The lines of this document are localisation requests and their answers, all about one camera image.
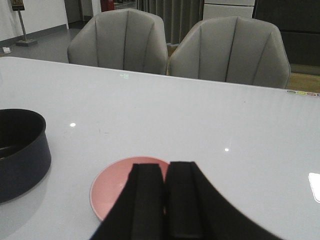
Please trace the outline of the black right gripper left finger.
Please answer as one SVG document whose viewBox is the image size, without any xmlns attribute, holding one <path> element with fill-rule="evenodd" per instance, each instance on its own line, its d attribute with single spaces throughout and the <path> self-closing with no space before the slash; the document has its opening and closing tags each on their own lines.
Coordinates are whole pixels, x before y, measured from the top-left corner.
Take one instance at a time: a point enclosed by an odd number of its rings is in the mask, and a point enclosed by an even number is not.
<svg viewBox="0 0 320 240">
<path fill-rule="evenodd" d="M 162 240 L 164 181 L 158 164 L 134 164 L 92 240 Z"/>
</svg>

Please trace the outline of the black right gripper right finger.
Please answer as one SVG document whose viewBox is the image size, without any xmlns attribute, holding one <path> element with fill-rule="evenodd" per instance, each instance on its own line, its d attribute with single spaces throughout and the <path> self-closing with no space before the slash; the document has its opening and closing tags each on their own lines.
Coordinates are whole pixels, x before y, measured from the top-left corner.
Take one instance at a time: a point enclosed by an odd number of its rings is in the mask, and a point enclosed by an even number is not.
<svg viewBox="0 0 320 240">
<path fill-rule="evenodd" d="M 171 162 L 165 190 L 170 240 L 278 239 L 226 200 L 195 162 Z"/>
</svg>

